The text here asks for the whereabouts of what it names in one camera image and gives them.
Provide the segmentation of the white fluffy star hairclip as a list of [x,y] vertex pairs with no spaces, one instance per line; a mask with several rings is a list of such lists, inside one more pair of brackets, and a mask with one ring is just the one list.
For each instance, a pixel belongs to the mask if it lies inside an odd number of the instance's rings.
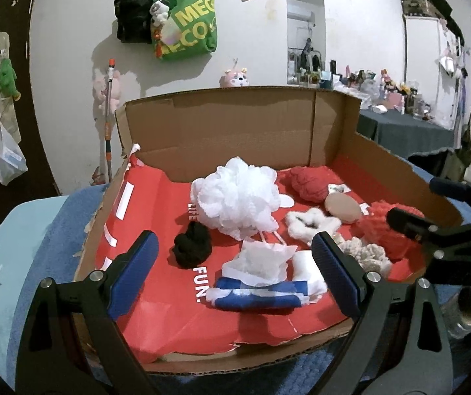
[[285,216],[285,223],[289,236],[305,244],[310,244],[312,238],[320,232],[335,234],[342,225],[339,218],[325,215],[320,208],[289,211]]

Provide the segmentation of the red crochet heart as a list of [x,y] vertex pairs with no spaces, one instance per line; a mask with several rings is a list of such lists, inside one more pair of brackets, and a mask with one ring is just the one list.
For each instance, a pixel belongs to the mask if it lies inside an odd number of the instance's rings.
[[294,167],[289,170],[290,185],[303,201],[322,203],[329,184],[340,184],[341,178],[327,166]]

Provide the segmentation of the beige knit scrunchie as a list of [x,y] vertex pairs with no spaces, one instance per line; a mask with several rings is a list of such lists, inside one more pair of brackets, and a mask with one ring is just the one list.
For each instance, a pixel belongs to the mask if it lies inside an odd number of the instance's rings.
[[345,255],[353,257],[357,261],[364,272],[373,271],[384,278],[389,277],[393,263],[382,246],[365,244],[363,240],[355,236],[346,240],[339,233],[333,235],[333,240]]

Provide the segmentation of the glass jar gold lid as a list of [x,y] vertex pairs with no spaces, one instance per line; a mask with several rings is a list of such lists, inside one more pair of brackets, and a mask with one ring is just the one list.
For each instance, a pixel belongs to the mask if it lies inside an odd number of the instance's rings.
[[446,331],[461,340],[471,333],[471,288],[464,287],[441,307]]

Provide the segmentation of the suitcase on wardrobe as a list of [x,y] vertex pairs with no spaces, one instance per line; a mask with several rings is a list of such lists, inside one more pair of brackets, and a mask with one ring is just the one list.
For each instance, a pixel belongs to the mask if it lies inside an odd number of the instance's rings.
[[401,0],[404,16],[419,16],[444,19],[443,15],[431,0]]

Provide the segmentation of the green plush on door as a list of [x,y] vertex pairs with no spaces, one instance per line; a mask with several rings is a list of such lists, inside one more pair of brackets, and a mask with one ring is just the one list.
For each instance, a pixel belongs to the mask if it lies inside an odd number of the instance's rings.
[[16,86],[17,75],[12,67],[11,59],[4,58],[0,64],[0,91],[5,97],[18,101],[21,97]]

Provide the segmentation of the wall mirror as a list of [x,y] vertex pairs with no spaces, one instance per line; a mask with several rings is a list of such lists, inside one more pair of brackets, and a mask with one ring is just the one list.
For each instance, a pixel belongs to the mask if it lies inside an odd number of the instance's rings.
[[287,84],[317,88],[325,67],[324,0],[287,0]]

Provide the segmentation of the white mesh bath pouf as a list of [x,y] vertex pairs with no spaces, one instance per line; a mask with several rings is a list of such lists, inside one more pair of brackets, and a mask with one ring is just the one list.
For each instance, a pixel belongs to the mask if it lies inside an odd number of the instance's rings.
[[234,157],[191,183],[190,203],[198,220],[237,241],[279,228],[273,213],[280,208],[277,171]]

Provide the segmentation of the black fuzzy scrunchie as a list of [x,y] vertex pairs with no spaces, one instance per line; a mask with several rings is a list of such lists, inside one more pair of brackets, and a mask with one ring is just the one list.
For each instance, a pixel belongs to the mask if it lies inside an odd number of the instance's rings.
[[176,236],[172,252],[179,268],[191,269],[203,264],[212,253],[207,226],[195,220],[190,221],[185,232]]

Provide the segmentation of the blue bed blanket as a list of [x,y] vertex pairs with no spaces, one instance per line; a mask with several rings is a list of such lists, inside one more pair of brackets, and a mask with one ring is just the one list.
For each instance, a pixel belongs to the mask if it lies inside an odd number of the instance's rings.
[[[0,225],[0,376],[15,383],[17,348],[38,283],[72,280],[105,189],[87,187],[69,196],[28,201]],[[308,354],[240,373],[151,375],[164,394],[306,394],[342,345],[337,339]]]

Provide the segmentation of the orange handled mop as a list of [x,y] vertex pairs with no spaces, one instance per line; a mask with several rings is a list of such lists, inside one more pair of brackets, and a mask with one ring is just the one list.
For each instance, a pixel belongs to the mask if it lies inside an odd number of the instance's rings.
[[112,82],[114,76],[114,69],[115,69],[115,60],[110,59],[108,65],[108,73],[106,79],[106,101],[104,106],[104,143],[105,143],[105,159],[106,159],[106,168],[107,168],[107,175],[108,181],[111,182],[113,174],[112,174],[112,152],[111,152],[111,118],[110,118],[110,107],[111,107],[111,94],[112,94]]

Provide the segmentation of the red crochet hat doll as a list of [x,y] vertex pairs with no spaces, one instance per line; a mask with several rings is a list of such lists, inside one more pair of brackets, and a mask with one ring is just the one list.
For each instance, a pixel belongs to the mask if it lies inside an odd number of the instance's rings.
[[397,208],[423,218],[424,214],[411,206],[404,204],[391,204],[387,201],[374,201],[367,208],[367,214],[349,226],[349,234],[346,240],[356,237],[362,244],[377,244],[385,249],[386,256],[397,262],[404,258],[420,253],[420,245],[392,229],[386,222],[389,210]]

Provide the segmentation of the blue white tissue pack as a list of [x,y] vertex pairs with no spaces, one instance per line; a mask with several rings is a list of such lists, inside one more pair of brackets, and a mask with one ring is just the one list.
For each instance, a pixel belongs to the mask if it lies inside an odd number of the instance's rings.
[[206,301],[214,308],[241,311],[301,308],[310,303],[308,283],[288,279],[288,261],[297,248],[245,239],[240,253],[221,267]]

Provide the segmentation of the pink plush toy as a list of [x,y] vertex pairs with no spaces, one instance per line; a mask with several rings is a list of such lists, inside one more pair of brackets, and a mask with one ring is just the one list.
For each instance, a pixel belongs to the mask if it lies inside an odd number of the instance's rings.
[[248,87],[247,69],[227,69],[221,76],[219,84],[222,88]]

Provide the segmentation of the black backpack on wall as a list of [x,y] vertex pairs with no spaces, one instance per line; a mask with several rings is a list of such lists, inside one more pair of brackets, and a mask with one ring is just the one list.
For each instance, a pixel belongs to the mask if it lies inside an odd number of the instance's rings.
[[114,0],[118,23],[117,38],[122,43],[150,44],[154,0]]

